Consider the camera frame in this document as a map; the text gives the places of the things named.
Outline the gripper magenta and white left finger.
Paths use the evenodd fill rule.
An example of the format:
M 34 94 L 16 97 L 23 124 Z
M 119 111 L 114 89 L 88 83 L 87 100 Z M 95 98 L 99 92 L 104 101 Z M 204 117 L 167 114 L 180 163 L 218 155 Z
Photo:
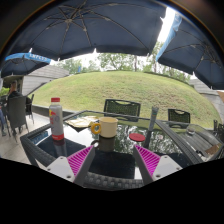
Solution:
M 91 145 L 68 157 L 58 157 L 47 167 L 47 171 L 82 186 L 94 156 L 95 148 Z

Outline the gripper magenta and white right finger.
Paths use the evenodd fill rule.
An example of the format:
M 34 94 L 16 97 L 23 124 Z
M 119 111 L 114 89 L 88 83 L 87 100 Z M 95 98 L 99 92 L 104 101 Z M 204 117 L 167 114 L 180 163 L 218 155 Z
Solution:
M 159 156 L 139 145 L 134 146 L 133 155 L 145 185 L 182 169 L 182 167 L 168 155 Z

